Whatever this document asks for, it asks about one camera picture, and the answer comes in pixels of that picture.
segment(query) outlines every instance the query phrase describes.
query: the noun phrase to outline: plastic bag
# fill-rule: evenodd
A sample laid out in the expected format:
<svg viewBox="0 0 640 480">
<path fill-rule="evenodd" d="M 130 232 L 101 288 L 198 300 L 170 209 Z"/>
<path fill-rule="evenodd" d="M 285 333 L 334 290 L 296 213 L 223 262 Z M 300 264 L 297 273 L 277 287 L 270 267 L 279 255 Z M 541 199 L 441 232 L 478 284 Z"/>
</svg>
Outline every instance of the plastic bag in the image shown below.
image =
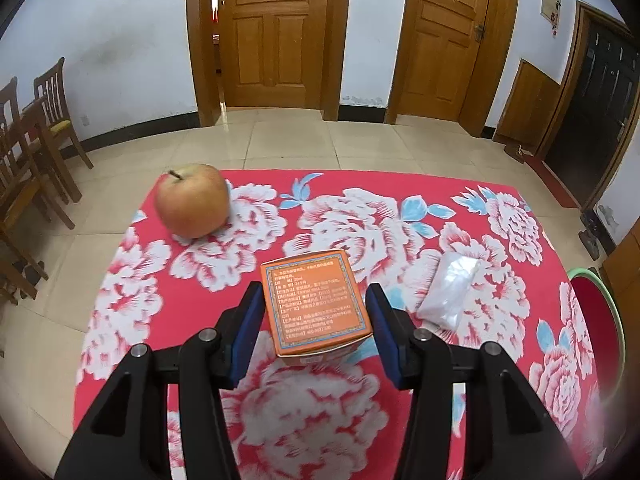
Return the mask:
<svg viewBox="0 0 640 480">
<path fill-rule="evenodd" d="M 418 308 L 417 317 L 455 330 L 465 296 L 474 280 L 480 260 L 458 253 L 444 253 L 436 269 L 427 296 Z"/>
</svg>

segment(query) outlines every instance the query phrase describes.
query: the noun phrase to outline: floral tablecloth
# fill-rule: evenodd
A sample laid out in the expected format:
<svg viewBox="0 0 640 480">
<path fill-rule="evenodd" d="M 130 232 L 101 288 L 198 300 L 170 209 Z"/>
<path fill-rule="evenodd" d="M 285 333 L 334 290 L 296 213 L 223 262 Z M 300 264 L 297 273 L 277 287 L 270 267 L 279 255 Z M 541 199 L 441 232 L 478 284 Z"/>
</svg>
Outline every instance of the floral tablecloth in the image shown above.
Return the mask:
<svg viewBox="0 0 640 480">
<path fill-rule="evenodd" d="M 153 207 L 135 215 L 104 277 L 78 369 L 77 425 L 130 346 L 183 343 L 236 306 L 261 262 L 343 248 L 362 293 L 380 283 L 392 306 L 428 326 L 420 304 L 445 251 L 482 260 L 447 342 L 499 342 L 529 378 L 586 473 L 602 450 L 593 351 L 558 255 L 508 186 L 418 174 L 225 171 L 230 224 L 187 240 Z M 465 391 L 453 389 L 451 479 L 463 465 Z M 384 376 L 371 339 L 334 365 L 287 367 L 265 319 L 249 371 L 223 392 L 244 480 L 388 480 L 399 457 L 411 393 Z M 172 474 L 184 478 L 177 391 L 169 392 Z"/>
</svg>

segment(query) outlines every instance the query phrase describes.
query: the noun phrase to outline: orange box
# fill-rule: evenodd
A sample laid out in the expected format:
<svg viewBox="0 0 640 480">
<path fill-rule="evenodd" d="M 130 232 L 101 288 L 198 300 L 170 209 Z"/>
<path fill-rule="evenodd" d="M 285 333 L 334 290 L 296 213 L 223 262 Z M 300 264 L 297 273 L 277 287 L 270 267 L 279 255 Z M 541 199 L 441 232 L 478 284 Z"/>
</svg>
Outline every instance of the orange box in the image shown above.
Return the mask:
<svg viewBox="0 0 640 480">
<path fill-rule="evenodd" d="M 343 357 L 371 335 L 343 250 L 267 262 L 260 274 L 276 354 L 287 364 Z"/>
</svg>

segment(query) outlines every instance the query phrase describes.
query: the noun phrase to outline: apple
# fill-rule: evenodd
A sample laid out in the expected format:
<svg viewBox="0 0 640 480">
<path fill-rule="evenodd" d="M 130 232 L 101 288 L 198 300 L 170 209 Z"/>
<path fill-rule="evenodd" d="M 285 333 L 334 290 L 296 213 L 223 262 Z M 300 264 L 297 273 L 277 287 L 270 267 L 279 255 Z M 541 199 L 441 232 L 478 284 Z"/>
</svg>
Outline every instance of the apple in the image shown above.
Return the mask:
<svg viewBox="0 0 640 480">
<path fill-rule="evenodd" d="M 216 168 L 189 164 L 168 171 L 158 185 L 155 206 L 169 231 L 183 238 L 200 238 L 226 223 L 229 191 Z"/>
</svg>

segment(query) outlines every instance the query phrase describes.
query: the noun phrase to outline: dark brown door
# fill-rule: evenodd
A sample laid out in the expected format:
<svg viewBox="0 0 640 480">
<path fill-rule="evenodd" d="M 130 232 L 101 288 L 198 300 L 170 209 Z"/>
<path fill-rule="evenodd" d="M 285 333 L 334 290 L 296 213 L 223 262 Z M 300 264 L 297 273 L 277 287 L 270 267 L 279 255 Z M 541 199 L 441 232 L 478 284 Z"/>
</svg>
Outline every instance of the dark brown door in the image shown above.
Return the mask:
<svg viewBox="0 0 640 480">
<path fill-rule="evenodd" d="M 319 108 L 327 0 L 219 0 L 228 106 Z"/>
<path fill-rule="evenodd" d="M 633 107 L 640 52 L 591 22 L 574 96 L 545 162 L 581 204 L 604 176 Z"/>
<path fill-rule="evenodd" d="M 404 15 L 394 76 L 399 114 L 458 120 L 488 1 L 418 0 L 407 7 L 415 12 Z"/>
</svg>

